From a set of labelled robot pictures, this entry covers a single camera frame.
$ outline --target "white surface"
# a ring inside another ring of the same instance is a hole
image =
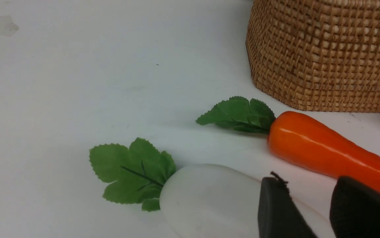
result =
[[[290,110],[251,82],[251,5],[0,0],[0,16],[19,26],[0,36],[0,238],[176,238],[160,212],[101,197],[89,149],[136,137],[178,167],[222,164],[255,178],[274,170],[327,217],[335,180],[274,158],[263,138],[194,122],[234,95]],[[307,114],[380,155],[380,114]]]
[[[181,238],[259,238],[260,192],[261,181],[237,170],[195,164],[168,179],[160,205],[170,228]],[[335,238],[326,218],[296,197],[292,199],[318,237]]]

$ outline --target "artificial leaf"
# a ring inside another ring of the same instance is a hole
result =
[[[137,138],[131,143],[130,157],[133,162],[141,161],[142,172],[145,173],[145,176],[162,185],[172,175],[170,166],[175,166],[171,156],[161,156],[161,153],[150,142],[141,138]]]
[[[217,107],[226,115],[231,117],[233,121],[249,122],[247,119],[250,116],[249,102],[235,99],[222,101],[217,104]]]
[[[146,199],[143,201],[143,204],[141,205],[142,211],[158,211],[161,209],[159,204],[159,198],[153,198],[153,199]]]
[[[161,162],[164,164],[166,170],[166,177],[164,183],[177,171],[177,167],[172,159],[172,156],[166,151],[161,152]]]
[[[260,128],[255,125],[251,125],[249,123],[243,123],[243,122],[218,122],[218,123],[215,123],[215,125],[221,128],[232,129],[234,131],[240,131],[240,132],[260,133],[260,134],[268,133],[268,131],[263,128]]]
[[[216,104],[196,122],[200,125],[215,124],[234,131],[268,134],[274,120],[274,113],[262,101],[249,101],[244,97],[234,96]]]
[[[263,101],[250,100],[250,114],[258,116],[258,121],[263,128],[269,128],[274,122],[274,112]]]
[[[114,144],[96,146],[90,150],[90,161],[102,181],[112,182],[103,197],[121,204],[159,198],[164,183],[176,171],[171,155],[160,153],[141,138],[129,149]]]
[[[90,163],[102,182],[118,179],[121,160],[128,159],[128,148],[119,144],[104,144],[90,149]]]
[[[196,123],[199,125],[208,125],[222,121],[232,121],[232,118],[223,113],[223,111],[221,111],[217,106],[214,106],[212,110],[197,118]]]
[[[242,96],[234,96],[234,97],[231,97],[229,100],[240,100],[240,101],[247,102],[247,104],[249,104],[249,100],[247,100],[247,98],[242,97]]]
[[[132,204],[159,197],[160,193],[160,187],[127,172],[120,180],[108,185],[102,197],[110,202]]]

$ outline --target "radish leaf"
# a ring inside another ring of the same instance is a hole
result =
[[[104,199],[120,204],[148,201],[146,208],[142,207],[145,211],[155,211],[152,199],[159,198],[164,183],[176,171],[171,155],[141,138],[129,149],[119,144],[95,146],[89,157],[98,178],[111,183],[104,190]]]
[[[161,209],[159,205],[159,198],[144,200],[143,204],[141,205],[141,209],[142,211],[148,211],[148,212],[157,211]]]

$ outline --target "fake vegetable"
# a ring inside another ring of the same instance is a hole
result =
[[[335,179],[350,176],[380,192],[380,157],[303,113],[286,111],[275,118],[262,101],[232,97],[216,104],[196,122],[267,134],[273,155]]]
[[[281,238],[286,232],[335,238],[329,221],[291,197],[285,181],[271,177],[259,181],[215,164],[175,172],[171,156],[141,138],[129,148],[96,146],[90,150],[90,162],[99,179],[111,182],[105,199],[141,203],[144,211],[160,209],[182,238]]]

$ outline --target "carrot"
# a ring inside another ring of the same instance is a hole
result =
[[[262,101],[236,96],[200,116],[200,125],[267,134],[278,158],[335,179],[349,176],[380,192],[380,157],[303,113],[286,111],[275,118]]]
[[[303,113],[286,111],[272,123],[270,152],[332,178],[350,176],[380,192],[380,157]]]

